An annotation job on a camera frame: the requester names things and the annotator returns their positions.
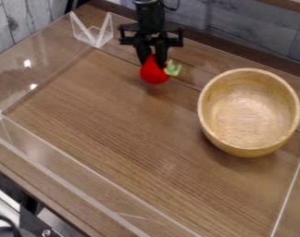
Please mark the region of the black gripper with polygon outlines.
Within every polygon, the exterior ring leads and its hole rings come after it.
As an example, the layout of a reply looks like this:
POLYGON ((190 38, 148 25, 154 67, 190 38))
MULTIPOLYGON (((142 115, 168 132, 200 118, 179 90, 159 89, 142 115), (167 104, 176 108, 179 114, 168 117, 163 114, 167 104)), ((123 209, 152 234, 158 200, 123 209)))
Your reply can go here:
POLYGON ((163 24, 159 31, 143 30, 138 23, 120 24, 119 43, 123 45, 135 45, 136 55, 140 64, 144 63, 151 55, 151 46, 155 46, 155 58, 158 66, 163 69, 167 59, 167 46, 183 46, 183 29, 176 27, 171 22, 163 24))

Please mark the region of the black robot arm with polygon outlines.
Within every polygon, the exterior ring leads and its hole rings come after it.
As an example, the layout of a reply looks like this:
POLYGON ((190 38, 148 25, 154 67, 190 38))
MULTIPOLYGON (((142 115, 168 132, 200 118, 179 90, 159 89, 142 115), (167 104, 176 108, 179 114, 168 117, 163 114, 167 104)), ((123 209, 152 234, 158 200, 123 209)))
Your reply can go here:
POLYGON ((118 27, 120 45, 131 45, 142 64, 154 56, 162 69, 168 49, 183 46, 183 29, 171 26, 164 19, 164 10, 176 11, 179 6, 168 7, 163 0, 132 0, 136 10, 136 22, 118 27))

